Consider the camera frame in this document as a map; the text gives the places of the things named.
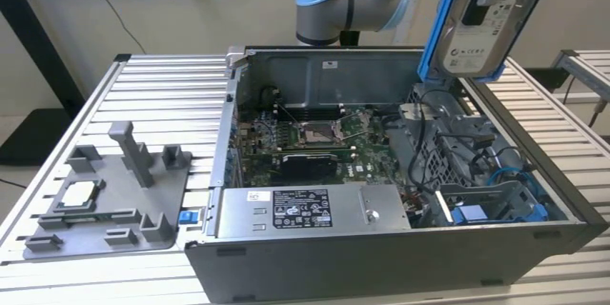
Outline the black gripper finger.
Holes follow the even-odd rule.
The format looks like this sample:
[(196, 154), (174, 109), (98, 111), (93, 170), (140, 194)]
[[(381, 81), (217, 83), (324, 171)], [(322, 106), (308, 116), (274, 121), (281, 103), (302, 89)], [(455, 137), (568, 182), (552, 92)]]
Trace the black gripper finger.
[(468, 0), (461, 16), (461, 24), (464, 26), (480, 26), (488, 12), (488, 8), (497, 2), (499, 0)]

